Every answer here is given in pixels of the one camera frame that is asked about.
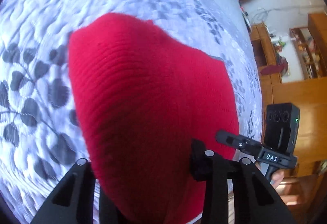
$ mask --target red cloth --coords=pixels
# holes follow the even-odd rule
[[[205,183],[189,172],[191,139],[232,159],[215,134],[239,132],[223,62],[111,13],[71,35],[69,76],[94,174],[123,215],[141,224],[199,215]]]

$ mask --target leaf-patterned blanket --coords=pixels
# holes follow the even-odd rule
[[[235,92],[240,133],[261,137],[261,92],[251,43],[216,2],[3,0],[0,190],[22,223],[31,221],[71,165],[88,157],[68,78],[67,41],[72,31],[107,12],[151,19],[184,44],[222,59]]]

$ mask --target maroon cloth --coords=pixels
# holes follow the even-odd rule
[[[224,63],[151,21],[106,14],[69,40],[69,76],[95,176],[125,217],[185,224],[202,212],[205,183],[189,172],[191,139],[238,134]]]

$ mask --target wooden cabinet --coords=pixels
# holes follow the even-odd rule
[[[319,26],[317,20],[325,20],[325,23]],[[264,68],[263,63],[276,64],[276,58],[264,24],[252,28],[250,39],[260,71]],[[327,46],[327,17],[313,16],[309,29],[314,37],[319,35],[319,51],[324,56],[324,51],[327,52],[327,48],[324,49]],[[311,204],[317,201],[316,194],[323,179],[323,174],[319,174],[321,162],[327,160],[327,77],[285,84],[282,84],[280,74],[260,75],[259,78],[263,102],[263,132],[268,104],[292,102],[300,108],[300,125],[294,151],[298,163],[295,169],[286,171],[286,178],[280,185],[279,192],[298,223],[304,223]],[[313,210],[311,206],[310,215],[313,215]]]

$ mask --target white bedspread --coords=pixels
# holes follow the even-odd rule
[[[67,41],[107,12],[152,19],[179,41],[224,60],[240,133],[261,138],[258,73],[237,0],[3,0],[0,190],[22,223],[32,220],[71,165],[88,157],[68,78]],[[95,197],[96,222],[99,189]]]

